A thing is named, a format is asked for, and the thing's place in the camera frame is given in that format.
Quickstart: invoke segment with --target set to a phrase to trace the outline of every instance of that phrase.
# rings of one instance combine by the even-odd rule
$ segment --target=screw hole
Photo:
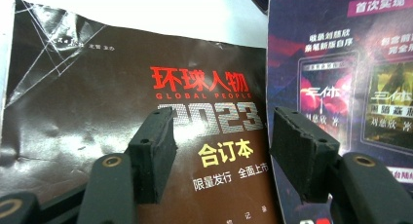
[[[141,139],[140,143],[143,143],[143,144],[149,143],[149,139]]]
[[[359,165],[370,167],[370,168],[376,166],[376,163],[374,161],[368,158],[362,157],[362,156],[356,156],[355,162],[358,163]]]

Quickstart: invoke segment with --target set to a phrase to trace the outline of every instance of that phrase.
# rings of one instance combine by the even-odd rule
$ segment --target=advertisement
[[[413,0],[270,0],[270,145],[274,108],[297,110],[340,142],[340,155],[375,157],[412,195],[412,8]],[[303,203],[272,165],[285,223],[332,223],[330,202]]]
[[[47,202],[172,107],[177,154],[139,223],[277,223],[264,49],[109,26],[16,1],[0,195]]]

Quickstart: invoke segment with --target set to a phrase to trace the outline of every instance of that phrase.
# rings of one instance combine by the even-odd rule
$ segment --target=book
[[[412,0],[270,0],[270,145],[274,108],[295,109],[340,142],[340,155],[379,159],[412,194],[412,7]],[[285,223],[332,223],[329,203],[302,203],[273,166]]]
[[[16,0],[0,194],[41,203],[88,182],[146,116],[172,107],[177,154],[141,223],[277,223],[265,49],[109,26]]]

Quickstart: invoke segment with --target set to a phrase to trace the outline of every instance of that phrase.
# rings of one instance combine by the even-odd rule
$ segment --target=magazine cover
[[[139,223],[278,223],[264,49],[108,26],[16,1],[0,195],[41,203],[88,182],[149,113],[173,109],[177,154]]]
[[[270,0],[267,113],[295,109],[413,194],[413,0]],[[285,223],[332,223],[273,160]]]

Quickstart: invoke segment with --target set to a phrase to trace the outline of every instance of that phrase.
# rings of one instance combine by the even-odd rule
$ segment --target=chinese characters
[[[388,102],[388,103],[394,103],[395,101],[399,102],[406,102],[409,104],[413,99],[412,99],[412,94],[410,92],[407,92],[405,90],[403,91],[395,91],[394,93],[389,93],[389,92],[375,92],[374,96],[371,97],[371,100],[377,100],[378,102]]]
[[[306,45],[305,53],[326,51],[330,49],[349,47],[353,44],[353,38],[349,28],[343,30],[335,30],[321,32],[310,35],[310,44]]]
[[[412,168],[393,168],[388,167],[393,177],[401,183],[413,184],[413,169]]]
[[[259,165],[247,166],[245,168],[240,168],[238,174],[240,179],[248,178],[251,176],[258,175],[263,172],[268,171],[267,163],[262,163]],[[209,189],[212,187],[224,185],[233,181],[232,174],[230,171],[225,171],[222,173],[216,173],[214,175],[208,175],[200,178],[195,178],[192,180],[194,184],[194,189],[196,192]]]
[[[249,87],[246,83],[244,74],[237,72],[225,72],[225,79],[218,73],[212,71],[212,82],[207,82],[206,74],[201,69],[189,70],[186,68],[157,67],[152,66],[152,78],[155,80],[154,89],[169,88],[172,92],[177,92],[177,87],[183,90],[195,89],[197,92],[203,90],[214,91],[217,87],[227,92],[243,93],[248,92]]]
[[[262,211],[262,213],[266,213],[267,211],[268,211],[268,208],[265,206],[265,205],[262,205],[261,206],[261,211]],[[244,218],[245,218],[245,220],[252,220],[252,212],[244,212]],[[228,220],[226,220],[226,222],[225,222],[226,224],[234,224],[234,222],[233,222],[233,220],[232,219],[228,219]]]
[[[319,93],[320,90],[321,90],[321,88],[308,88],[308,91],[306,92],[306,95],[321,96],[321,97],[340,96],[340,89],[335,88],[334,86],[331,86],[331,87],[327,86]]]
[[[397,129],[402,131],[411,131],[413,120],[413,107],[411,106],[394,106],[385,104],[371,104],[369,105],[372,114],[381,115],[382,117],[373,117],[370,125],[382,129]]]
[[[239,157],[249,158],[249,155],[252,154],[254,150],[248,145],[249,140],[243,139],[240,139],[239,142],[228,141],[217,143],[217,149],[208,144],[204,144],[204,147],[198,154],[202,157],[204,168],[207,168],[209,166],[219,165],[218,155],[222,163],[226,163],[227,161],[234,162],[237,159],[234,152],[235,148]]]
[[[330,120],[327,119],[326,115],[323,114],[306,114],[307,119],[311,120],[313,123],[319,125],[322,129],[325,129],[325,126],[330,123],[330,126],[337,128],[340,124],[340,119],[336,116],[331,117]]]
[[[355,0],[349,3],[347,16],[359,17],[411,7],[411,0]]]
[[[388,55],[402,55],[413,52],[413,33],[403,33],[381,40],[380,46],[388,49]]]
[[[85,44],[83,42],[77,41],[73,38],[63,38],[63,37],[52,38],[50,42],[53,45],[57,45],[57,46],[71,47],[71,48],[85,48]],[[110,52],[115,51],[115,48],[113,46],[100,45],[100,44],[89,44],[88,48],[92,50],[102,50],[102,51],[110,51]]]
[[[352,64],[346,61],[320,62],[320,63],[304,65],[304,70],[306,71],[331,70],[331,69],[346,68],[351,65]]]

